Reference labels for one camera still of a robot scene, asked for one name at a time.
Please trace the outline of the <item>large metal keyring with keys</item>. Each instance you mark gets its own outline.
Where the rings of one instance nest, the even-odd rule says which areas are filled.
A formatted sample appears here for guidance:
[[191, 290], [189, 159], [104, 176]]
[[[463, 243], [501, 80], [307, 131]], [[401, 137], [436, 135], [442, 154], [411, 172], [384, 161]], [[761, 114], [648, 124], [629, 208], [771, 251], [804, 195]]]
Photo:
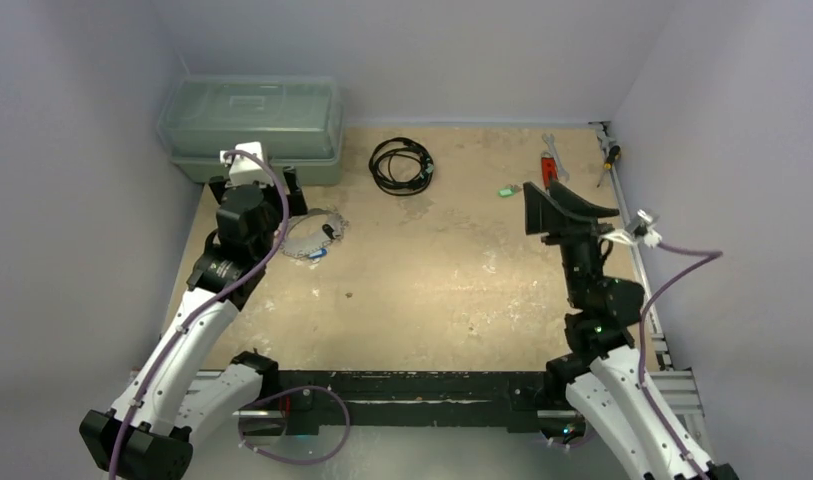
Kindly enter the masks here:
[[[297, 236], [293, 230], [301, 223], [321, 217], [321, 226], [304, 236]], [[325, 250], [334, 242], [340, 241], [349, 226], [349, 222], [337, 211], [311, 208], [305, 215], [292, 217], [286, 227], [285, 239], [280, 250], [286, 256], [302, 259], [311, 258], [313, 254]]]

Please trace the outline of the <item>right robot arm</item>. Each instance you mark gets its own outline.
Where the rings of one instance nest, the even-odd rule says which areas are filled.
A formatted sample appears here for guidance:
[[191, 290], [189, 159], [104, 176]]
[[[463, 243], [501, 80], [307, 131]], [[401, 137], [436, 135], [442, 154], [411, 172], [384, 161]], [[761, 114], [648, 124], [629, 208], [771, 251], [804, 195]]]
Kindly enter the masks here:
[[570, 405], [604, 441], [632, 479], [734, 479], [680, 423], [646, 367], [641, 326], [656, 295], [632, 280], [605, 274], [617, 244], [659, 247], [656, 216], [638, 211], [629, 224], [609, 224], [618, 210], [595, 205], [558, 181], [522, 186], [525, 231], [559, 248], [568, 302], [570, 354], [546, 365], [542, 393]]

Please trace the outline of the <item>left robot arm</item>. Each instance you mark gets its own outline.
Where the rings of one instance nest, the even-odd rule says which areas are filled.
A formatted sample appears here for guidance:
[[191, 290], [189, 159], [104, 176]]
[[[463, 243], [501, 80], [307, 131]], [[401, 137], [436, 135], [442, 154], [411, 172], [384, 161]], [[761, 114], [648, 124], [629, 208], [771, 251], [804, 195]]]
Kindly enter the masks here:
[[125, 391], [105, 411], [90, 410], [79, 434], [112, 479], [180, 479], [195, 447], [247, 404], [279, 399], [279, 366], [243, 351], [209, 387], [188, 392], [223, 332], [241, 313], [277, 253], [293, 217], [308, 207], [294, 168], [231, 172], [208, 183], [218, 209], [174, 319]]

